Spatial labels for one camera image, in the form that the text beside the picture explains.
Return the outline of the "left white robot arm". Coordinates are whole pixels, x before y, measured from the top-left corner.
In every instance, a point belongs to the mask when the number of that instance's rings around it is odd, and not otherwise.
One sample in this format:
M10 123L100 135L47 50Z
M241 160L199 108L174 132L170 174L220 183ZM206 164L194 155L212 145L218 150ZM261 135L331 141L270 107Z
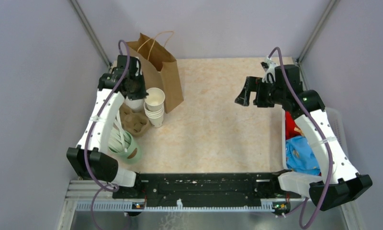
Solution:
M119 165L136 163L142 151L121 112L126 99L142 102L146 98L145 80L138 57L119 55L116 67L99 79L96 102L83 136L73 148L68 148L67 159L76 174L83 179L106 182L105 187L121 187L130 198L140 196L142 185L138 175Z

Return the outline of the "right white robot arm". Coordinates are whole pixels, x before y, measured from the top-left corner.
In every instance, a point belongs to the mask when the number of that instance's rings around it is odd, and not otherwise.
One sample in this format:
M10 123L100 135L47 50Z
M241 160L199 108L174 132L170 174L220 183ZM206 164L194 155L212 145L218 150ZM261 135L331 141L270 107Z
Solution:
M306 137L320 174L284 172L269 184L274 197L288 191L308 197L322 211L356 200L372 185L368 174L360 174L344 153L331 125L326 107L314 90L304 90L295 65L268 68L264 77L247 76L235 99L241 106L268 108L281 105Z

